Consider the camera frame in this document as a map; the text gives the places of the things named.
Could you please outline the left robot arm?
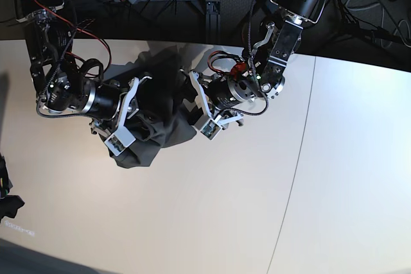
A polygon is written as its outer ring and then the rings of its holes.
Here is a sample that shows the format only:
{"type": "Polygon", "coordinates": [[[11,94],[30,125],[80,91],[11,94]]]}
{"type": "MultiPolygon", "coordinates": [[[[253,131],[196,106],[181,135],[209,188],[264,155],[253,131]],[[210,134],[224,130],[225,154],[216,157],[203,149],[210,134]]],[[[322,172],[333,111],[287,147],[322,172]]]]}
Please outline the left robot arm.
{"type": "Polygon", "coordinates": [[[263,40],[253,43],[247,29],[247,45],[242,55],[223,50],[207,58],[212,75],[189,72],[188,123],[197,130],[224,130],[230,123],[242,123],[247,112],[239,105],[261,99],[269,104],[283,89],[284,71],[302,39],[303,24],[318,23],[327,0],[270,0],[273,15],[263,23],[263,40]]]}

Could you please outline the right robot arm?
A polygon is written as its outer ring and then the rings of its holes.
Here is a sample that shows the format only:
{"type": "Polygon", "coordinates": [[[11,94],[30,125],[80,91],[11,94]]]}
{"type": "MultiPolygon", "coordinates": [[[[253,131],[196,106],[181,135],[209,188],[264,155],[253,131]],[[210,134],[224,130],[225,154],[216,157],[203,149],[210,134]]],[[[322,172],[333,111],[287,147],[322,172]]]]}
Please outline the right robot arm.
{"type": "Polygon", "coordinates": [[[15,0],[15,16],[24,23],[39,116],[87,117],[109,135],[128,125],[148,127],[163,120],[153,98],[137,97],[142,78],[115,87],[105,81],[108,66],[98,59],[77,65],[79,57],[72,52],[76,34],[93,34],[79,26],[72,0],[15,0]]]}

